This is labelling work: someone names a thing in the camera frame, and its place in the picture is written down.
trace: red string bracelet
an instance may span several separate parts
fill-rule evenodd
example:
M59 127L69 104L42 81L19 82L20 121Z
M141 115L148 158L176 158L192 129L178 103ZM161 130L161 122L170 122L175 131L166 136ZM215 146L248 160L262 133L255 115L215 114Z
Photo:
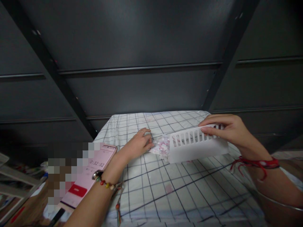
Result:
M232 170L234 164L236 164L237 162L241 162L242 163L241 165L238 166L238 170L239 170L239 172L241 173L242 176L243 176L243 173L240 170L241 166L253 166L253 167L261 168L263 170L263 172L264 172L264 177L261 180L258 179L261 182L263 182L266 179L266 177L267 177L266 169L276 169L276 168L280 167L279 161L277 159L275 159L274 157L272 157L271 161L265 161L265 160L262 160L262 161L251 161L251 160L243 158L242 156L239 156L239 159L236 159L232 163L232 165L230 167L230 170Z

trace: smartphone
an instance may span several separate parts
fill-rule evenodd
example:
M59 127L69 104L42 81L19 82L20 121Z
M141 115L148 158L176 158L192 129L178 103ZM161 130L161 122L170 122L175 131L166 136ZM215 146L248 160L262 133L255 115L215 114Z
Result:
M116 152L117 147L107 144L104 144L99 151L95 151L94 158L88 159L88 166L83 166L82 173L77 174L76 182L63 197L59 206L65 210L67 207L75 209L95 183L92 180L94 172L104 171Z

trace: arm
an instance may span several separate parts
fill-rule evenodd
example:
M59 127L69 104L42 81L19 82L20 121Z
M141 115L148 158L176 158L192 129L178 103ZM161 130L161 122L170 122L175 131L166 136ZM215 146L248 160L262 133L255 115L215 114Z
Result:
M243 158L248 160L272 160L265 147L247 130L241 118L232 114L209 115L199 126L213 123L222 123L224 130L212 127L201 128L206 134L216 135L233 143L241 152ZM248 172L257 187L257 190L265 196L277 202L294 207L303 206L303 193L290 181L290 179L278 169L267 169L267 178L263 183L262 169L248 167ZM296 226L303 221L303 212L273 203L260 196L262 209L265 216L273 226Z
M134 137L112 158L102 174L102 179L111 184L118 183L127 163L149 150L152 144L151 135L144 134L149 129L141 129ZM81 203L77 206L64 227L99 227L104 221L113 190L95 183Z

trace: metal bangle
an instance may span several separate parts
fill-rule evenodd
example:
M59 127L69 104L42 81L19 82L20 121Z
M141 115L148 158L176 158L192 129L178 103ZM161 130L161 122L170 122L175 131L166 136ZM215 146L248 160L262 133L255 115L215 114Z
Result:
M258 193L259 195L263 196L264 198L268 199L269 201L273 202L273 203L276 203L276 204L279 204L279 205L281 205L281 206L284 206L284 207L287 207L287 208L291 208L291 209L294 209L294 210L297 210L297 211L303 211L302 208L293 207L293 206L291 206L291 205L283 204L283 203L280 203L280 202L278 202L278 201L276 201L276 200L273 200L273 199L267 197L266 195L262 194L262 193L259 192L259 191L257 191L257 193Z
M100 177L102 175L103 171L102 170L97 170L94 172L94 174L92 175L92 180L95 180L96 177Z

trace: white sheet with black grid lines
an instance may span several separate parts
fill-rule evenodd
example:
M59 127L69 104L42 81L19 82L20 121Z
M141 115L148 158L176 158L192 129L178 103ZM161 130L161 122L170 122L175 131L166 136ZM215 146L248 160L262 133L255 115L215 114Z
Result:
M205 111L171 111L113 115L94 142L121 149L141 128L151 129L153 139L197 127ZM229 171L239 151L230 154L169 164L158 155L145 153L123 171L122 226L167 226L175 222L200 225L261 226L263 212L242 183ZM105 225L116 225L116 196Z

